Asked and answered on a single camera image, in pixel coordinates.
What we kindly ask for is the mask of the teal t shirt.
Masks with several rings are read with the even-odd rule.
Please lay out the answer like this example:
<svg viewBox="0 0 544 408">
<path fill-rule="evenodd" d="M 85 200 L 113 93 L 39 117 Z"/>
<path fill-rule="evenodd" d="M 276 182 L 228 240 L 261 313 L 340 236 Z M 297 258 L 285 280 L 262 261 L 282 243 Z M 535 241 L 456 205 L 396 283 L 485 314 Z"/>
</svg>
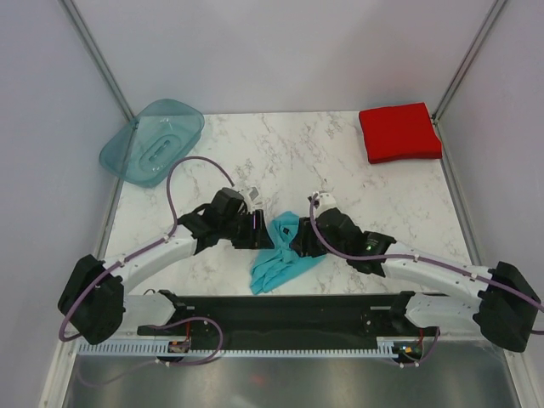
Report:
<svg viewBox="0 0 544 408">
<path fill-rule="evenodd" d="M 250 290 L 253 295 L 271 292 L 321 263 L 325 256 L 301 257 L 290 244 L 298 232 L 300 217 L 293 212 L 284 212 L 268 225 L 274 249 L 258 252 L 250 269 Z"/>
</svg>

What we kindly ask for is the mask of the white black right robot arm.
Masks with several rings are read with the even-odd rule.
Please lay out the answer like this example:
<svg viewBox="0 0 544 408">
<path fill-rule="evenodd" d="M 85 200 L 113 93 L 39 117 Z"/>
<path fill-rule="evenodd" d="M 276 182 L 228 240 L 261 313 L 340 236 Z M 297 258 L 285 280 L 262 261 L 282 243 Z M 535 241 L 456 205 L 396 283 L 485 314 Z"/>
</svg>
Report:
<svg viewBox="0 0 544 408">
<path fill-rule="evenodd" d="M 336 208 L 317 218 L 300 218 L 291 244 L 297 255 L 327 253 L 366 275 L 410 281 L 439 292 L 437 297 L 401 292 L 389 311 L 391 328 L 402 335 L 440 327 L 479 332 L 503 349 L 523 353 L 541 300 L 518 268 L 464 265 L 419 252 L 392 236 L 361 230 Z"/>
</svg>

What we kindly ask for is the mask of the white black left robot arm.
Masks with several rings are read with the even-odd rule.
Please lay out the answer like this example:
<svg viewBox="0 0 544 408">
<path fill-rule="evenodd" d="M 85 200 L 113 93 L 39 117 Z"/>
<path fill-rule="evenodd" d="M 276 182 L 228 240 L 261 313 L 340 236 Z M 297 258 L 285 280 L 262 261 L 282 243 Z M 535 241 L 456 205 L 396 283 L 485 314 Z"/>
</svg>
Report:
<svg viewBox="0 0 544 408">
<path fill-rule="evenodd" d="M 129 255 L 98 260 L 80 258 L 60 295 L 63 323 L 76 329 L 73 339 L 100 344 L 121 329 L 159 326 L 180 333 L 186 313 L 164 291 L 144 299 L 131 291 L 171 264 L 229 241 L 239 250 L 271 249 L 258 189 L 222 188 L 212 201 L 179 217 L 171 231 Z"/>
</svg>

